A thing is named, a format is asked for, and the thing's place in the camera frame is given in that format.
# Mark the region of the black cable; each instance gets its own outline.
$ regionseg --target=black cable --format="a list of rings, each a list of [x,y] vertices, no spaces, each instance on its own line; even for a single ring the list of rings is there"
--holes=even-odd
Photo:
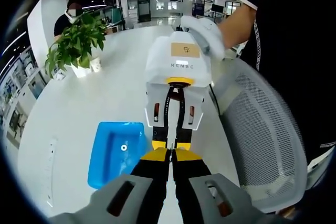
[[[215,92],[214,92],[214,90],[212,89],[211,84],[209,84],[209,86],[210,86],[210,89],[211,89],[212,96],[214,97],[215,102],[216,102],[216,106],[217,106],[217,110],[218,110],[218,116],[220,116],[220,109],[219,109],[219,105],[218,105],[217,98],[216,98],[216,96],[215,96]]]

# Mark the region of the computer monitor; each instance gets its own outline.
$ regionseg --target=computer monitor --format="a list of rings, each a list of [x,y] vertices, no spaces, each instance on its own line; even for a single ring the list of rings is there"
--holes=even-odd
[[[218,13],[223,13],[224,6],[212,4],[211,10]]]

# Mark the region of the potted plant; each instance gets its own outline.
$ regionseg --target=potted plant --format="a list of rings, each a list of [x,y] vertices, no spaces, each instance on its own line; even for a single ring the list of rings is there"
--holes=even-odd
[[[71,66],[78,78],[90,73],[91,46],[103,50],[105,30],[106,25],[99,17],[81,15],[49,48],[45,66],[50,77],[55,67],[66,71],[65,65]]]

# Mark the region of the blue tray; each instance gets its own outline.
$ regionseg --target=blue tray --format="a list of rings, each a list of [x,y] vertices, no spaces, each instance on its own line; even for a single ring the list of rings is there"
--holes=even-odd
[[[142,123],[99,123],[91,153],[89,186],[100,189],[120,174],[130,174],[145,152]]]

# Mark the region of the gray mesh backrest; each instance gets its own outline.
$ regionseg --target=gray mesh backrest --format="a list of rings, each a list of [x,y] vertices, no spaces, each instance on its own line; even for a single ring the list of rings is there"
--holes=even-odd
[[[240,186],[253,205],[272,212],[298,202],[306,188],[307,162],[281,96],[240,59],[216,83],[215,94]]]

